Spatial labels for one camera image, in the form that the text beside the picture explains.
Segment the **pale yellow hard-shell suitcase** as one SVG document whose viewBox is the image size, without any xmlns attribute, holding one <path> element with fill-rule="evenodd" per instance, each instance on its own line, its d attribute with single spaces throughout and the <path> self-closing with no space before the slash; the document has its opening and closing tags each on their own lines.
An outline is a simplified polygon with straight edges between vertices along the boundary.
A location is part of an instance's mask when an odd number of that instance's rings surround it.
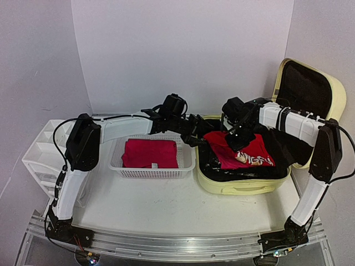
<svg viewBox="0 0 355 266">
<path fill-rule="evenodd" d="M 265 99 L 282 106 L 289 106 L 293 110 L 311 112 L 324 120 L 334 118 L 339 121 L 346 105 L 346 91 L 338 79 L 305 63 L 285 59 L 278 70 L 273 96 Z M 227 121 L 223 113 L 222 116 L 207 116 L 205 120 L 214 127 L 212 131 L 226 132 L 221 127 L 222 123 Z M 309 167 L 308 163 L 305 165 L 288 164 L 283 157 L 282 146 L 278 144 L 275 133 L 271 130 L 258 126 L 254 133 L 262 136 L 267 152 L 275 161 L 275 167 L 284 164 L 288 168 L 288 175 L 280 180 L 212 181 L 204 176 L 199 169 L 198 149 L 196 149 L 197 179 L 202 188 L 210 193 L 221 195 L 268 193 L 283 184 L 290 176 L 293 167 Z"/>
</svg>

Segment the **white plastic drawer organizer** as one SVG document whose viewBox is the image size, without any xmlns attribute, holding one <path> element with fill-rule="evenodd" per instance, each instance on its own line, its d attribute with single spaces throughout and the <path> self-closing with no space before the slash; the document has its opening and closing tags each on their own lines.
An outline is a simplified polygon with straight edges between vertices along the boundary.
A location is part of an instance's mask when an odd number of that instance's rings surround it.
<svg viewBox="0 0 355 266">
<path fill-rule="evenodd" d="M 74 122 L 60 125 L 63 120 L 49 120 L 22 158 L 22 162 L 36 183 L 50 198 L 54 198 L 56 179 L 64 165 L 60 154 L 65 153 L 65 144 Z"/>
</svg>

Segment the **white perforated plastic basket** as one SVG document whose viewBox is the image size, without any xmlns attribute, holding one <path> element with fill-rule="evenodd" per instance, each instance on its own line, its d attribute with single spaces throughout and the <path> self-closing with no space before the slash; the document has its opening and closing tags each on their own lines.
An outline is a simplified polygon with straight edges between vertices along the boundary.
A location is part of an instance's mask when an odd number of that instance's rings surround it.
<svg viewBox="0 0 355 266">
<path fill-rule="evenodd" d="M 108 161 L 109 168 L 123 178 L 183 178 L 195 165 L 195 149 L 177 134 L 118 138 Z"/>
</svg>

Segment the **red Kungfu print t-shirt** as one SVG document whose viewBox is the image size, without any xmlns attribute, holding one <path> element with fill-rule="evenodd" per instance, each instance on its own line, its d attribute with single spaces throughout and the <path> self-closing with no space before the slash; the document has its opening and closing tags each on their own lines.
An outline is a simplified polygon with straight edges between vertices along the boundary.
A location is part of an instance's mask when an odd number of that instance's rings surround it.
<svg viewBox="0 0 355 266">
<path fill-rule="evenodd" d="M 204 135 L 214 154 L 216 155 L 221 169 L 236 170 L 251 167 L 275 167 L 275 161 L 265 148 L 265 143 L 260 134 L 255 134 L 255 139 L 248 146 L 233 151 L 227 144 L 226 132 L 212 131 Z"/>
</svg>

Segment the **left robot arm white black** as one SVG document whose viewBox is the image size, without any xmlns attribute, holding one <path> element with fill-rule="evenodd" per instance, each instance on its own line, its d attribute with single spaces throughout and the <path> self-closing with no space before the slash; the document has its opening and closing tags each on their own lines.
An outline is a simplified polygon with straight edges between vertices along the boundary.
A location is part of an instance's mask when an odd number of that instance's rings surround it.
<svg viewBox="0 0 355 266">
<path fill-rule="evenodd" d="M 101 144 L 131 135 L 153 135 L 171 131 L 180 135 L 182 141 L 196 147 L 203 144 L 198 135 L 212 130 L 200 115 L 190 114 L 187 118 L 163 118 L 141 113 L 94 118 L 86 113 L 61 122 L 65 125 L 74 122 L 65 144 L 65 151 L 59 153 L 64 165 L 56 180 L 54 199 L 49 207 L 48 216 L 55 223 L 52 231 L 62 241 L 74 238 L 74 229 L 67 223 L 73 218 L 73 208 L 77 195 L 88 173 L 99 162 Z"/>
</svg>

